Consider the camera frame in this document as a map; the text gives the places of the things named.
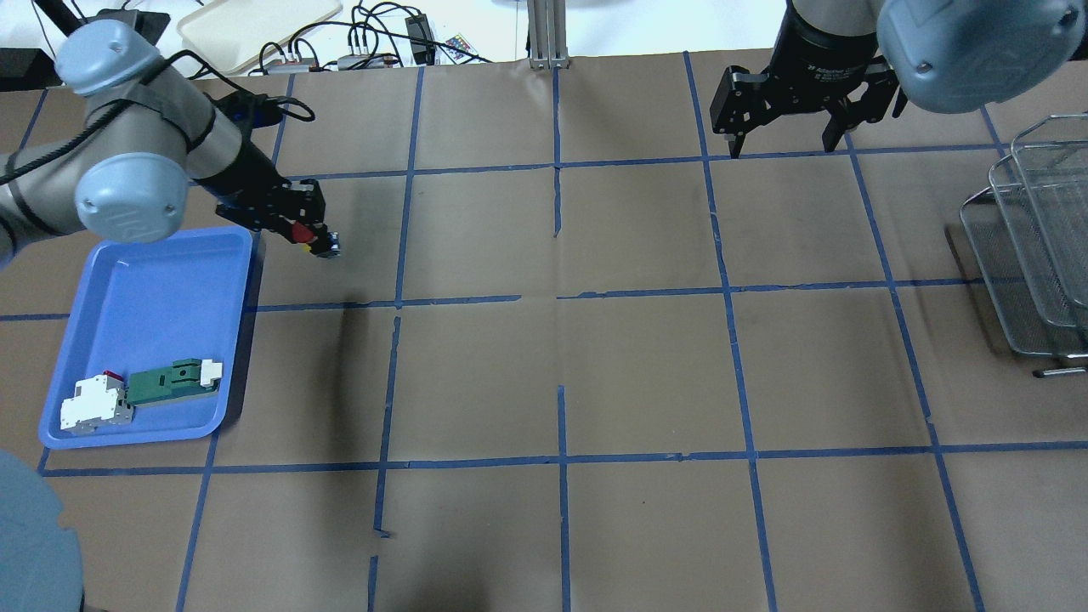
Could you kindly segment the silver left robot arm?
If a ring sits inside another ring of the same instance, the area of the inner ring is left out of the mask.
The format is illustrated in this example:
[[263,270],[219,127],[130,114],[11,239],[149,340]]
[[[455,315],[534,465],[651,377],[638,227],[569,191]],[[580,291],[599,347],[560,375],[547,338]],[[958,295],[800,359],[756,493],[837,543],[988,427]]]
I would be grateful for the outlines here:
[[1,258],[38,241],[90,231],[151,243],[180,231],[193,184],[215,212],[268,231],[319,258],[341,252],[316,179],[283,178],[252,142],[285,117],[316,119],[302,101],[238,84],[213,99],[128,24],[98,20],[74,30],[59,77],[86,101],[84,128],[67,139],[3,156]]

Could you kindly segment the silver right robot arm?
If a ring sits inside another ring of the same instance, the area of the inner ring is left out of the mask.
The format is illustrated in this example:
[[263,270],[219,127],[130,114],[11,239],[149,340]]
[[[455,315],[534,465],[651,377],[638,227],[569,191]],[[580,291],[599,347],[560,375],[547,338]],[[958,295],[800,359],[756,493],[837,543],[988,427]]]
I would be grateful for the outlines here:
[[739,156],[754,128],[824,112],[831,152],[906,105],[962,115],[1084,58],[1084,1],[789,1],[768,65],[724,70],[710,128]]

